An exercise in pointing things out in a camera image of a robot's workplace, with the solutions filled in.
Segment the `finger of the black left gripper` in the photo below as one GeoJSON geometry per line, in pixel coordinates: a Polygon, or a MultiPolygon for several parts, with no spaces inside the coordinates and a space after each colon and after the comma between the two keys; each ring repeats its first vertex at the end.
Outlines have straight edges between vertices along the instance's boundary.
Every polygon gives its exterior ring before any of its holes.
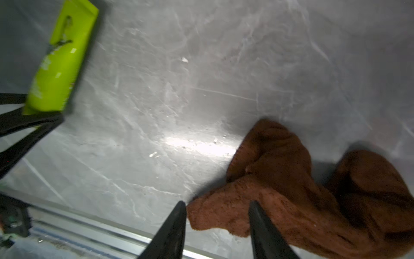
{"type": "MultiPolygon", "coordinates": [[[[1,93],[1,105],[24,104],[26,99],[27,94],[1,93]]],[[[24,114],[23,108],[19,108],[1,114],[1,136],[42,124],[58,126],[63,121],[64,116],[58,111],[24,114]]]]}
{"type": "Polygon", "coordinates": [[[40,126],[25,138],[1,152],[1,179],[23,158],[36,143],[57,128],[63,121],[40,126]]]}

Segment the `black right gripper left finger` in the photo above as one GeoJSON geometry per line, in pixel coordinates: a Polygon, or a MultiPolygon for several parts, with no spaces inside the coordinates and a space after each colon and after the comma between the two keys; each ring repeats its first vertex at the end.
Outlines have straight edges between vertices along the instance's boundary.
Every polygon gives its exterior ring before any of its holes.
{"type": "Polygon", "coordinates": [[[138,259],[181,259],[186,220],[185,203],[179,201],[138,259]]]}

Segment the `green Curaprox toothpaste tube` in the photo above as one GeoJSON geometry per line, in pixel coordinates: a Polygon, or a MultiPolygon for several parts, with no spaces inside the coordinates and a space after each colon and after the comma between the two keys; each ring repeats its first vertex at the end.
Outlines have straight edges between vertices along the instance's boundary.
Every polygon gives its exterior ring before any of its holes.
{"type": "Polygon", "coordinates": [[[98,15],[98,8],[90,1],[64,2],[49,51],[32,80],[24,115],[65,109],[98,15]]]}

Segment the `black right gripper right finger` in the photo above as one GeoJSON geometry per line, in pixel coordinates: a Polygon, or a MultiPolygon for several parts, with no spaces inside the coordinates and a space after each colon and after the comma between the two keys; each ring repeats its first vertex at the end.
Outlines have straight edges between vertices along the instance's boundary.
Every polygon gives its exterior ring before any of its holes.
{"type": "Polygon", "coordinates": [[[249,221],[254,259],[299,259],[257,201],[250,203],[249,221]]]}

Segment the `brown cloth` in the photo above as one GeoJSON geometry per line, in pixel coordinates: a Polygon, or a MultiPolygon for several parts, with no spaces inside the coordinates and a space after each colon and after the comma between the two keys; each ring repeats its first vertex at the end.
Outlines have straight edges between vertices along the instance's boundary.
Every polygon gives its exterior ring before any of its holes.
{"type": "Polygon", "coordinates": [[[268,119],[246,135],[226,184],[187,205],[190,225],[247,237],[251,201],[259,202],[290,245],[326,258],[394,259],[414,247],[414,199],[386,158],[350,151],[320,185],[300,139],[268,119]]]}

